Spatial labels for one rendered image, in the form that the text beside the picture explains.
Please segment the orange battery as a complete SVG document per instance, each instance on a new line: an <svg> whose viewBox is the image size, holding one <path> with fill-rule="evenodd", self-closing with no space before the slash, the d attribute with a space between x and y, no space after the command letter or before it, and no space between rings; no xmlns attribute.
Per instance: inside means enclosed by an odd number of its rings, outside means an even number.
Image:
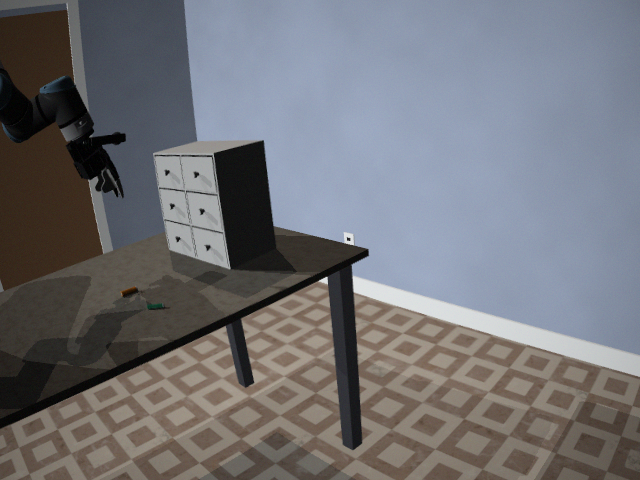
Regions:
<svg viewBox="0 0 640 480"><path fill-rule="evenodd" d="M137 292L137 291L138 291L138 288L137 288L137 286L135 286L135 287L129 288L127 290L121 291L121 295L123 297L123 296L129 295L129 294Z"/></svg>

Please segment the grey chest of drawers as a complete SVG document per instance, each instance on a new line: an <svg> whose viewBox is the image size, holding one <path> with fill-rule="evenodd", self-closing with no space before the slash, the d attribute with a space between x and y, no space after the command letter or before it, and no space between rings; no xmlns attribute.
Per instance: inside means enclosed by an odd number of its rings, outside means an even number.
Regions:
<svg viewBox="0 0 640 480"><path fill-rule="evenodd" d="M169 250L231 270L276 249L264 140L197 141L189 144L153 153ZM184 188L159 186L155 161L158 155L180 155ZM181 158L186 155L213 155L217 192L186 189ZM161 188L185 190L190 223L164 218ZM218 194L223 230L191 223L189 191ZM170 249L165 220L191 226L196 257ZM194 226L223 232L229 267L197 257Z"/></svg>

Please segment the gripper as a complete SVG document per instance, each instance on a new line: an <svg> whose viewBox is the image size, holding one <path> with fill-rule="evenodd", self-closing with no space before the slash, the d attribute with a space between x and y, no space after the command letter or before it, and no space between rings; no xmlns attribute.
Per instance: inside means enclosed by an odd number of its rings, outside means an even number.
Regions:
<svg viewBox="0 0 640 480"><path fill-rule="evenodd" d="M112 190L116 197L118 197L119 193L123 199L124 194L119 175L108 153L103 149L102 145L91 146L89 136L93 133L94 130L91 128L86 134L66 145L74 160L73 164L81 178L92 180L97 176L96 191L107 193Z"/></svg>

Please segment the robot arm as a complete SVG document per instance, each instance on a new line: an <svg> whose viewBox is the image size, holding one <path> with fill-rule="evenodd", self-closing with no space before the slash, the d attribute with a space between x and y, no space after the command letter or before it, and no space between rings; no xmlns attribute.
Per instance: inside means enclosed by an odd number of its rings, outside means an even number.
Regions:
<svg viewBox="0 0 640 480"><path fill-rule="evenodd" d="M44 85L40 94L29 100L15 87L1 60L0 122L6 135L15 143L28 140L54 122L67 142L80 138L94 125L70 76ZM91 146L119 145L126 141L126 134L115 132L90 139Z"/></svg>

